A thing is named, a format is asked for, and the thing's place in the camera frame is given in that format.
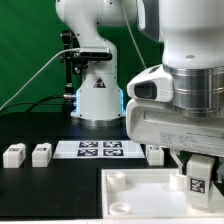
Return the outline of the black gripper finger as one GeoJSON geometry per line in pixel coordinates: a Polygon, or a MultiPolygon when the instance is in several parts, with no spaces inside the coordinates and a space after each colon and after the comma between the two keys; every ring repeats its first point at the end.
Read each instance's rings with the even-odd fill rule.
{"type": "Polygon", "coordinates": [[[218,183],[222,183],[224,179],[224,159],[219,160],[219,167],[216,171],[218,183]]]}

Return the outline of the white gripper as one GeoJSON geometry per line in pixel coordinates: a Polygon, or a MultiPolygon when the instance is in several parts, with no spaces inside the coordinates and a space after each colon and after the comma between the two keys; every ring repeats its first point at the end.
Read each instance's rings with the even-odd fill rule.
{"type": "Polygon", "coordinates": [[[132,99],[126,107],[126,129],[134,142],[170,148],[179,173],[179,150],[224,157],[224,118],[189,118],[168,104],[132,99]]]}

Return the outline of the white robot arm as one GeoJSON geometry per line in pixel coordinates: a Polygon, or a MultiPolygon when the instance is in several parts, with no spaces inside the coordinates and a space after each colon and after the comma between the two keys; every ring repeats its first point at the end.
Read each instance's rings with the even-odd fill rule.
{"type": "Polygon", "coordinates": [[[141,144],[224,157],[224,0],[56,0],[56,13],[86,61],[74,117],[95,123],[126,117],[141,144]],[[123,104],[117,49],[99,33],[126,26],[142,64],[123,104]]]}

